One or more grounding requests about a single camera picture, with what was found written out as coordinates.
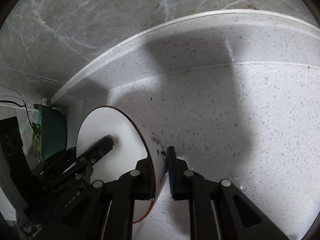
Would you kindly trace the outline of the large white bowl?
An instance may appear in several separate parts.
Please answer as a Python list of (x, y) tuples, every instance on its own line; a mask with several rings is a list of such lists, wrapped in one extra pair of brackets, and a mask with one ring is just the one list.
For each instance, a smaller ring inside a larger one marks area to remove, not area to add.
[(81, 124), (76, 142), (76, 155), (82, 155), (105, 136), (114, 142), (113, 149), (93, 164), (91, 181), (110, 182), (133, 170), (137, 161), (149, 158), (155, 193), (151, 200), (137, 200), (133, 222), (142, 221), (157, 201), (167, 179), (167, 154), (157, 135), (134, 121), (123, 111), (98, 107)]

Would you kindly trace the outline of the teal basin with greens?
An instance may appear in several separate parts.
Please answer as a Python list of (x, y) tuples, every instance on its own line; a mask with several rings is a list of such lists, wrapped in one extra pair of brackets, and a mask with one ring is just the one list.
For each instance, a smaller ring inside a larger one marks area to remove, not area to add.
[(65, 116), (57, 109), (41, 104), (34, 104), (38, 111), (37, 123), (32, 122), (33, 146), (39, 163), (54, 153), (64, 150), (67, 145)]

